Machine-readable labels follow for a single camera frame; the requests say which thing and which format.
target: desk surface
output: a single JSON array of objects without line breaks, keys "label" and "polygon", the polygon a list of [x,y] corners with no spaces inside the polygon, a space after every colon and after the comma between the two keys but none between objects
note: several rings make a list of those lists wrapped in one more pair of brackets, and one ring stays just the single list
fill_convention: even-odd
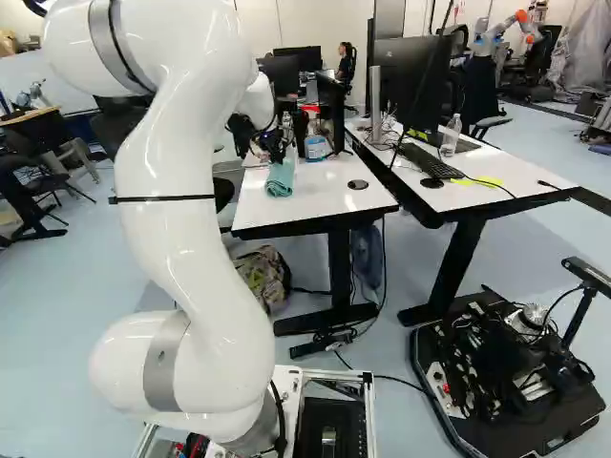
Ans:
[{"label": "desk surface", "polygon": [[[369,133],[365,131],[358,131],[358,125],[359,120],[348,120],[346,122],[348,138],[353,136],[359,142],[364,144],[371,153],[377,156],[380,161],[387,166],[390,165],[393,151],[379,151],[366,143],[365,139],[368,137]],[[395,122],[393,124],[393,130],[400,133],[402,130],[402,125]],[[444,160],[446,160],[448,164],[472,178],[478,179],[480,177],[489,177],[501,179],[502,183],[499,184],[511,191],[518,198],[529,198],[556,191],[548,186],[538,184],[538,180],[547,181],[548,183],[557,186],[559,189],[572,189],[579,187],[577,184],[559,177],[558,175],[549,172],[531,162],[520,159],[516,156],[512,156],[505,151],[479,142],[468,136],[462,135],[461,137],[469,140],[472,143],[481,145],[481,148],[467,153],[460,153]],[[389,141],[391,141],[391,138],[394,140],[394,142],[396,142],[398,139],[396,135],[390,137]],[[426,143],[412,139],[406,139],[404,141],[412,141],[434,156],[437,154],[436,148]],[[420,180],[427,177],[427,175],[419,172],[417,167],[400,156],[398,156],[394,161],[392,171],[420,198],[426,201],[427,204],[437,213],[467,209],[479,205],[486,205],[513,199],[502,189],[476,183],[463,185],[446,181],[445,186],[442,188],[425,188],[420,184]]]},{"label": "desk surface", "polygon": [[14,119],[9,119],[7,121],[0,121],[0,127],[8,126],[10,124],[17,124],[22,121],[27,121],[28,119],[32,119],[33,117],[38,117],[50,112],[58,112],[59,107],[47,107],[40,108],[38,110],[32,110],[30,112],[26,112],[23,116],[16,117]]},{"label": "desk surface", "polygon": [[[398,210],[397,201],[363,161],[342,153],[321,162],[302,162],[295,169],[294,189],[288,198],[272,198],[264,189],[267,167],[247,168],[232,232],[369,211]],[[364,179],[367,189],[348,188]]]}]

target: wall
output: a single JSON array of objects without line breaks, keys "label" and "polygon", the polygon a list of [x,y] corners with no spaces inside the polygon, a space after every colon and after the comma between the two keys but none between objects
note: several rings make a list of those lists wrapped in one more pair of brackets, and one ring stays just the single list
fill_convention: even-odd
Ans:
[{"label": "wall", "polygon": [[321,46],[328,68],[336,69],[342,41],[359,52],[348,101],[365,99],[367,20],[373,0],[236,0],[244,33],[257,57],[274,48]]},{"label": "wall", "polygon": [[23,52],[0,59],[0,91],[4,97],[15,100],[20,91],[27,92],[33,81],[46,79],[43,94],[61,113],[69,114],[97,108],[93,97],[66,83],[51,69],[42,51]]},{"label": "wall", "polygon": [[[428,32],[432,1],[406,1],[405,36]],[[573,20],[592,1],[550,0],[546,22],[565,25],[575,2]],[[352,102],[362,101],[365,97],[367,20],[373,16],[373,3],[374,0],[236,0],[243,30],[257,56],[278,47],[320,45],[327,67],[334,69],[339,63],[339,42],[350,41],[355,45],[359,61],[350,97]],[[471,32],[477,18],[488,13],[490,0],[455,0],[455,5],[457,9],[451,14],[448,24],[467,24]],[[496,24],[516,10],[528,8],[528,5],[529,0],[494,0],[490,23]],[[433,32],[441,25],[447,6],[447,0],[436,0]],[[508,29],[505,38],[517,54],[525,51],[518,26]]]},{"label": "wall", "polygon": [[42,23],[21,0],[0,0],[0,29],[14,31],[19,41],[28,41],[30,34],[42,35]]}]

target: black keyboard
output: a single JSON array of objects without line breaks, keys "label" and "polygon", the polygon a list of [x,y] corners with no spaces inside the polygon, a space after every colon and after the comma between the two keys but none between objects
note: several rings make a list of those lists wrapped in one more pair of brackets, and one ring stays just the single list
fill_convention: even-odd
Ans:
[{"label": "black keyboard", "polygon": [[430,155],[426,150],[413,143],[404,143],[399,147],[399,155],[409,162],[420,167],[420,169],[432,178],[451,179],[463,178],[465,174],[458,169],[446,164],[437,157]]}]

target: gray floor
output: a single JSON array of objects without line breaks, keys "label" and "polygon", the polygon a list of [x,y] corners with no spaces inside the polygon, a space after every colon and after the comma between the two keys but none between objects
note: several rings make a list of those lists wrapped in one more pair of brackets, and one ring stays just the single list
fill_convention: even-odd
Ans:
[{"label": "gray floor", "polygon": [[[512,153],[611,198],[611,158],[587,151],[574,137],[577,122],[505,104],[514,121],[487,139]],[[135,309],[171,306],[171,300],[135,266],[121,236],[111,194],[112,171],[94,185],[80,184],[99,200],[65,197],[58,215],[70,223],[62,239],[20,243],[0,255],[0,454],[26,458],[128,457],[141,422],[110,409],[87,380],[87,358],[95,340],[114,320]],[[54,221],[47,224],[54,226]],[[382,317],[359,342],[343,350],[358,368],[413,381],[406,365],[407,331],[395,318],[423,302],[452,236],[451,225],[432,231],[410,216],[387,217],[389,300]],[[577,284],[560,260],[578,255],[611,273],[611,219],[582,204],[558,203],[489,223],[460,292],[488,283],[517,301],[549,303]],[[262,241],[225,239],[233,254]],[[276,239],[295,280],[308,288],[328,287],[324,237]],[[577,297],[554,314],[561,327]],[[285,315],[327,307],[327,299],[292,297]],[[597,297],[574,349],[597,374],[596,385],[611,400],[611,302]],[[289,363],[287,348],[306,337],[277,340],[277,361]],[[341,368],[332,354],[302,365]],[[377,385],[376,421],[380,456],[454,457],[422,395],[393,382]],[[611,420],[554,456],[608,456]]]}]

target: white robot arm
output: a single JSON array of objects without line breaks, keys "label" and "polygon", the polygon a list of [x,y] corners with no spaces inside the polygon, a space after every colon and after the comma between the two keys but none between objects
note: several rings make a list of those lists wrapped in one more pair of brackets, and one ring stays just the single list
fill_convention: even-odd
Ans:
[{"label": "white robot arm", "polygon": [[116,201],[139,265],[183,311],[115,323],[91,357],[92,382],[147,422],[261,450],[253,429],[271,436],[277,418],[274,338],[221,243],[211,156],[232,112],[261,129],[274,106],[233,2],[58,0],[43,52],[89,94],[157,93],[117,155]]},{"label": "white robot arm", "polygon": [[488,28],[488,17],[480,17],[475,24],[475,41],[473,44],[474,54],[478,56],[493,55],[499,38],[517,22],[522,33],[526,35],[526,43],[532,45],[542,39],[537,26],[528,18],[525,10],[517,10],[503,22]]}]

